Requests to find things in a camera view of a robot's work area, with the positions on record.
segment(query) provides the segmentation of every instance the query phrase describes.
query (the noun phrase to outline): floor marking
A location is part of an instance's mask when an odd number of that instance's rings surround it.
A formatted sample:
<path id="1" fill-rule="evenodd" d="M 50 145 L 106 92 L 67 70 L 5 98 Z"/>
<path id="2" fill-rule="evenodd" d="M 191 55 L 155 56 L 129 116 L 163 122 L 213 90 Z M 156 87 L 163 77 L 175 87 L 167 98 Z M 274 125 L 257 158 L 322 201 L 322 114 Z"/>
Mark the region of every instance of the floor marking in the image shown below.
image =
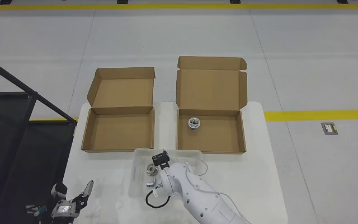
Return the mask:
<path id="1" fill-rule="evenodd" d="M 358 110 L 306 110 L 306 111 L 267 111 L 267 122 L 292 122 L 300 120 L 354 120 Z M 66 120 L 64 118 L 35 118 L 30 120 Z"/>
<path id="2" fill-rule="evenodd" d="M 356 10 L 358 4 L 32 4 L 2 5 L 0 11 L 20 10 Z"/>

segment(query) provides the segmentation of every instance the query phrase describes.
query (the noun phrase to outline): white table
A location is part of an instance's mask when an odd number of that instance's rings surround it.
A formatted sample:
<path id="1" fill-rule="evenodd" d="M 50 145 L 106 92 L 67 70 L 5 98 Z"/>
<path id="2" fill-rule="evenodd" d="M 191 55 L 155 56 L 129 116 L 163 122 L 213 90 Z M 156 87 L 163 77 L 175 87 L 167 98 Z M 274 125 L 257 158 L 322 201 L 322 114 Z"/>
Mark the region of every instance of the white table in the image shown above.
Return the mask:
<path id="1" fill-rule="evenodd" d="M 175 149 L 177 107 L 174 102 L 154 104 L 154 148 Z M 143 199 L 128 196 L 132 152 L 87 153 L 81 150 L 89 103 L 81 108 L 63 183 L 67 198 L 77 196 L 95 181 L 88 206 L 75 223 L 164 224 L 197 223 L 181 200 L 171 199 L 153 209 Z M 249 102 L 242 109 L 247 152 L 243 155 L 204 155 L 209 171 L 204 176 L 217 191 L 227 193 L 252 224 L 287 224 L 276 164 L 262 106 Z"/>

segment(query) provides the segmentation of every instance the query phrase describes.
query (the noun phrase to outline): white cylindrical part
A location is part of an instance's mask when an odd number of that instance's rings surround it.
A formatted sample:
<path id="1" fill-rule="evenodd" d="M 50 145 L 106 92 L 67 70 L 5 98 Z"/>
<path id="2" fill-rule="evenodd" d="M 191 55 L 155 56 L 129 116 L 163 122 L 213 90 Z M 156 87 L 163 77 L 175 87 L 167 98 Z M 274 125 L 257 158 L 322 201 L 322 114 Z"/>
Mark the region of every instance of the white cylindrical part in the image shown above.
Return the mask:
<path id="1" fill-rule="evenodd" d="M 200 120 L 198 118 L 190 118 L 188 125 L 190 130 L 197 130 L 200 126 Z"/>

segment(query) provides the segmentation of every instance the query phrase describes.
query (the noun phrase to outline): floor panel seam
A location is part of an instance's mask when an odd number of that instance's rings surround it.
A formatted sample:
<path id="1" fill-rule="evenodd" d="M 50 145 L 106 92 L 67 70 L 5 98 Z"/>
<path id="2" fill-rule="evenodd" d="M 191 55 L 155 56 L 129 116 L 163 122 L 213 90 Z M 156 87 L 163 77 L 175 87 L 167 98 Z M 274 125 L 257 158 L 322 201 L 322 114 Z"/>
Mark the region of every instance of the floor panel seam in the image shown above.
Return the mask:
<path id="1" fill-rule="evenodd" d="M 70 102 L 69 102 L 67 114 L 69 114 L 69 110 L 71 109 L 71 103 L 72 103 L 72 99 L 73 99 L 73 95 L 74 95 L 74 90 L 76 89 L 76 85 L 77 85 L 77 81 L 78 81 L 78 76 L 79 76 L 79 71 L 81 70 L 81 66 L 82 66 L 84 54 L 85 54 L 85 52 L 86 52 L 86 48 L 87 48 L 87 44 L 88 44 L 88 40 L 90 39 L 90 34 L 91 34 L 91 30 L 92 30 L 93 21 L 95 20 L 96 12 L 97 12 L 97 10 L 95 10 L 95 12 L 93 13 L 91 26 L 89 27 L 89 32 L 88 32 L 88 36 L 87 36 L 87 40 L 86 40 L 86 45 L 84 46 L 84 50 L 83 50 L 81 62 L 80 62 L 79 67 L 78 67 L 78 72 L 77 72 L 77 76 L 76 76 L 76 81 L 74 82 L 73 91 L 72 91 L 72 96 L 71 96 L 71 100 L 70 100 Z"/>
<path id="2" fill-rule="evenodd" d="M 268 72 L 269 72 L 270 77 L 271 77 L 271 80 L 272 80 L 272 84 L 274 84 L 276 96 L 277 96 L 277 99 L 278 99 L 278 101 L 279 101 L 279 104 L 280 104 L 280 107 L 281 107 L 281 111 L 283 111 L 283 109 L 282 109 L 282 104 L 281 104 L 281 101 L 280 101 L 280 98 L 279 98 L 279 94 L 277 93 L 277 89 L 276 89 L 276 85 L 275 85 L 275 82 L 274 82 L 274 78 L 272 77 L 272 73 L 271 73 L 271 70 L 270 70 L 270 66 L 269 66 L 269 63 L 267 62 L 265 52 L 263 51 L 263 47 L 262 47 L 262 44 L 261 44 L 261 41 L 260 41 L 260 37 L 259 37 L 259 35 L 258 35 L 256 26 L 255 26 L 255 22 L 254 22 L 254 20 L 253 20 L 253 16 L 252 16 L 252 13 L 251 13 L 251 10 L 250 10 L 250 9 L 249 9 L 249 13 L 250 13 L 250 16 L 251 16 L 251 20 L 252 20 L 252 23 L 253 23 L 253 27 L 255 28 L 255 32 L 256 32 L 256 35 L 257 35 L 257 38 L 258 38 L 258 42 L 259 42 L 260 47 L 261 47 L 261 50 L 262 50 L 263 57 L 264 57 L 264 59 L 265 59 L 266 65 L 267 65 Z M 302 173 L 302 177 L 303 177 L 303 180 L 304 180 L 304 184 L 306 185 L 306 189 L 307 189 L 307 192 L 308 192 L 309 200 L 310 200 L 311 205 L 312 205 L 312 208 L 313 208 L 313 212 L 314 212 L 315 218 L 316 218 L 316 220 L 317 220 L 317 223 L 319 224 L 319 220 L 318 220 L 318 217 L 317 217 L 317 213 L 316 213 L 316 211 L 315 211 L 315 207 L 314 207 L 314 204 L 313 204 L 313 201 L 312 201 L 312 197 L 311 197 L 311 194 L 310 194 L 309 189 L 308 189 L 308 186 L 307 186 L 306 178 L 305 178 L 305 176 L 304 176 L 304 174 L 303 174 L 303 170 L 302 170 L 302 167 L 301 167 L 301 163 L 300 163 L 300 160 L 299 160 L 298 155 L 297 155 L 297 150 L 296 150 L 295 144 L 294 144 L 294 142 L 293 142 L 293 138 L 292 138 L 292 135 L 291 135 L 291 132 L 290 132 L 288 123 L 287 123 L 287 122 L 285 122 L 285 123 L 286 123 L 287 130 L 288 130 L 288 132 L 289 132 L 289 134 L 290 134 L 290 138 L 291 138 L 291 142 L 292 142 L 292 145 L 293 145 L 293 149 L 294 149 L 294 151 L 295 151 L 296 158 L 297 158 L 297 161 L 298 161 L 298 164 L 299 164 L 301 173 Z"/>

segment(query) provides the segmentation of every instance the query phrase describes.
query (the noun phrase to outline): black cable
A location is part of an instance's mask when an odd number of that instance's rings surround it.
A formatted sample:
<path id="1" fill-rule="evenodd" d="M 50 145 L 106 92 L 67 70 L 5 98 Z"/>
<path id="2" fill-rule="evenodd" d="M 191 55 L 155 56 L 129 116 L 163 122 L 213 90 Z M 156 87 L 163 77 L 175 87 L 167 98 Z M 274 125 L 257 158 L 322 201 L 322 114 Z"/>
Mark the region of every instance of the black cable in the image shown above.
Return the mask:
<path id="1" fill-rule="evenodd" d="M 163 208 L 165 205 L 168 204 L 169 199 L 170 199 L 170 195 L 168 196 L 167 201 L 166 201 L 164 204 L 162 204 L 161 206 L 153 206 L 153 205 L 149 204 L 148 198 L 149 198 L 149 196 L 150 196 L 152 193 L 153 193 L 153 191 L 151 190 L 151 191 L 147 194 L 147 196 L 146 196 L 146 198 L 145 198 L 145 203 L 146 203 L 148 206 L 150 206 L 150 207 L 152 207 L 152 208 Z"/>

